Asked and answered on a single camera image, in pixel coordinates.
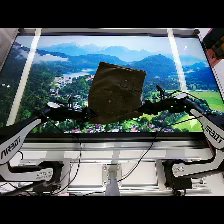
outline folded garment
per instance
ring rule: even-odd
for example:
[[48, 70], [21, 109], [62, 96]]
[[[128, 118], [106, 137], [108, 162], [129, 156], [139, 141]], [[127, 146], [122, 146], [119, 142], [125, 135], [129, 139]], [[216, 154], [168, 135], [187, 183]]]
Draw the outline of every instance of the folded garment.
[[100, 62], [89, 91], [88, 106], [98, 114], [90, 120], [109, 124], [139, 117], [146, 72]]

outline sky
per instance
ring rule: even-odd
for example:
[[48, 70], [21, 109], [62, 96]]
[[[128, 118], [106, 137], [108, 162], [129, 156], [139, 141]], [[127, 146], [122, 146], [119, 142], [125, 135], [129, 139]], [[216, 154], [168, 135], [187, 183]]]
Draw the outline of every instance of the sky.
[[[18, 36], [16, 42], [30, 47], [32, 36]], [[196, 38], [175, 37], [179, 55], [191, 55], [206, 60], [200, 42]], [[168, 37], [149, 36], [41, 36], [38, 48], [62, 43], [74, 43], [80, 46], [95, 44], [100, 47], [124, 46], [130, 50], [147, 50], [155, 53], [171, 53]]]

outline screen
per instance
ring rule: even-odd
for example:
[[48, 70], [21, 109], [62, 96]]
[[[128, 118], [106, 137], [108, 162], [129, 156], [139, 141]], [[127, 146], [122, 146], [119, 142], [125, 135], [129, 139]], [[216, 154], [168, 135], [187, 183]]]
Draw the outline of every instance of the screen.
[[[1, 126], [6, 125], [32, 39], [31, 36], [16, 38], [1, 71]], [[182, 79], [168, 37], [41, 36], [16, 121], [30, 117], [34, 109], [43, 108], [49, 101], [66, 102], [71, 94], [74, 95], [74, 109], [88, 106], [89, 89], [101, 61], [146, 71], [142, 101], [159, 100], [156, 85], [170, 93], [180, 90], [181, 82], [185, 82], [189, 93], [206, 100], [211, 109], [224, 111], [223, 100], [200, 41], [175, 37], [175, 43]], [[55, 124], [66, 133], [156, 132], [164, 125], [170, 126], [163, 132], [202, 131], [197, 120], [172, 125], [189, 118], [185, 112], [171, 114], [163, 111], [156, 116], [143, 114], [139, 118], [108, 125], [73, 120]], [[33, 133], [57, 132], [50, 122], [33, 129]]]

